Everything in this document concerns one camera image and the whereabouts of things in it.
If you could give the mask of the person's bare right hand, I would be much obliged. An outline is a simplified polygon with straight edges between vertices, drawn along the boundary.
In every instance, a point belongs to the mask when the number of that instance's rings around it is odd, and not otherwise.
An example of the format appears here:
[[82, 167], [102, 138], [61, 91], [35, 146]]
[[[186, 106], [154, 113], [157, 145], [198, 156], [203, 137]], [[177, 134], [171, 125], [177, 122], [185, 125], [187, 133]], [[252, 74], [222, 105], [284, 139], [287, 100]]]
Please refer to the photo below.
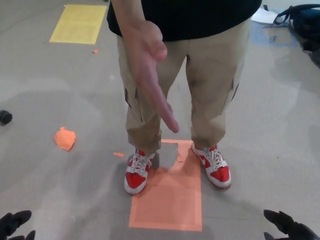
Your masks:
[[160, 29], [146, 20], [124, 21], [120, 29], [138, 88], [167, 127], [177, 133], [180, 128], [159, 85], [157, 73], [157, 63], [167, 56]]

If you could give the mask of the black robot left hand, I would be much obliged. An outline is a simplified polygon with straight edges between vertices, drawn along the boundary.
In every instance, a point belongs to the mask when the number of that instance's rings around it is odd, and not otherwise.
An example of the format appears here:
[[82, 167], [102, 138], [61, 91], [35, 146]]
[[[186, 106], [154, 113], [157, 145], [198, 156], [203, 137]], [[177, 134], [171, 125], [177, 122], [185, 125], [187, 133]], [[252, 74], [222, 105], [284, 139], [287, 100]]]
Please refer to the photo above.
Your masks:
[[32, 216], [30, 210], [19, 211], [15, 214], [7, 213], [0, 219], [0, 240], [34, 240], [36, 231], [32, 230], [27, 236], [11, 237], [15, 231], [25, 224]]

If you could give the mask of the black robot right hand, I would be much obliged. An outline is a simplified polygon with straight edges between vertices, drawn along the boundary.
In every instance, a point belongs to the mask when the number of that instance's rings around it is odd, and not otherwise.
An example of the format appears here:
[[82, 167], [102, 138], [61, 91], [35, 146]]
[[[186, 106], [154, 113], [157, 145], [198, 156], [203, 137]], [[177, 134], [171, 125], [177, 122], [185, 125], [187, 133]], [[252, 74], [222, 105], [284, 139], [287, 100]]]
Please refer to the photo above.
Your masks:
[[282, 211], [264, 209], [263, 215], [280, 232], [287, 235], [287, 237], [279, 238], [280, 240], [320, 240], [320, 237], [308, 226], [294, 221], [290, 215]]

